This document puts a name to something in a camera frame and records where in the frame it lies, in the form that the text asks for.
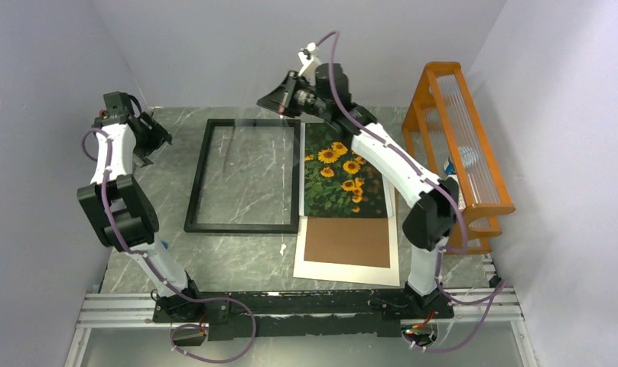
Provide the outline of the clear acrylic sheet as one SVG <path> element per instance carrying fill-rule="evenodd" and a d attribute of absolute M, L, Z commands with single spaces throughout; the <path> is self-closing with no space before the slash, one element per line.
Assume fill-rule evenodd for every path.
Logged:
<path fill-rule="evenodd" d="M 229 109 L 213 128 L 197 210 L 208 224 L 287 225 L 296 167 L 293 125 L 264 110 Z"/>

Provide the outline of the black picture frame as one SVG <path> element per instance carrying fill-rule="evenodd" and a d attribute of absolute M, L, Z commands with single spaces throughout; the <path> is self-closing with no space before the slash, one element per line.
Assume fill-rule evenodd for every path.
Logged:
<path fill-rule="evenodd" d="M 206 128 L 203 134 L 203 140 L 200 146 L 199 158 L 194 175 L 189 204 L 184 220 L 184 231 L 189 233 L 206 233 L 206 234 L 230 234 L 230 235 L 281 235 L 281 234 L 296 234 L 299 227 L 300 219 L 300 150 L 301 150 L 301 122 L 297 119 L 285 119 L 289 121 L 294 128 L 294 136 L 296 138 L 294 147 L 294 159 L 296 167 L 293 169 L 293 184 L 291 186 L 291 221 L 287 225 L 227 225 L 227 224 L 208 224 L 197 222 L 197 210 L 200 202 L 200 192 L 202 181 L 205 174 L 205 166 L 207 161 L 208 147 L 213 128 L 228 123 L 228 119 L 208 119 Z"/>

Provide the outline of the sunflower photo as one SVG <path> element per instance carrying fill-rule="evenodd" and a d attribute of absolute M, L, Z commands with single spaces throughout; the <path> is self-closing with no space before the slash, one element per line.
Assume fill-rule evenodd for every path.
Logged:
<path fill-rule="evenodd" d="M 382 218 L 395 211 L 378 170 L 325 123 L 304 125 L 302 213 L 320 218 Z"/>

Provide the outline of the white mat backing board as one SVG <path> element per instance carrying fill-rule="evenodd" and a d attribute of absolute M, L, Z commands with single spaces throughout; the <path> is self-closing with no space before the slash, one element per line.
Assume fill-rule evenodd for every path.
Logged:
<path fill-rule="evenodd" d="M 400 285 L 394 187 L 381 179 L 387 216 L 299 219 L 293 276 L 296 278 Z"/>

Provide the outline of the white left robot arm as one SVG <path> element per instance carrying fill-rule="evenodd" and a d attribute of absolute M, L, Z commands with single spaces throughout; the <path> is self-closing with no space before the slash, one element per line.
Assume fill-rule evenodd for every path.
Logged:
<path fill-rule="evenodd" d="M 159 237 L 155 208 L 134 176 L 149 156 L 172 141 L 171 134 L 125 92 L 103 97 L 105 106 L 86 136 L 98 144 L 96 169 L 77 199 L 99 241 L 127 255 L 154 283 L 157 300 L 173 307 L 182 320 L 196 320 L 203 299 L 185 269 Z"/>

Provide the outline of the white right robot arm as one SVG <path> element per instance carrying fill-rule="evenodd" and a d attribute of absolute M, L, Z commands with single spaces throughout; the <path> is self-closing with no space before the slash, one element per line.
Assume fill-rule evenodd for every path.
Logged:
<path fill-rule="evenodd" d="M 309 44 L 299 53 L 302 67 L 287 72 L 281 83 L 257 100 L 257 106 L 283 117 L 318 117 L 346 146 L 368 161 L 410 208 L 402 231 L 411 243 L 411 270 L 406 281 L 406 310 L 424 317 L 439 295 L 441 253 L 460 216 L 459 185 L 441 179 L 419 164 L 390 137 L 382 123 L 352 100 L 349 78 L 340 64 L 321 63 Z"/>

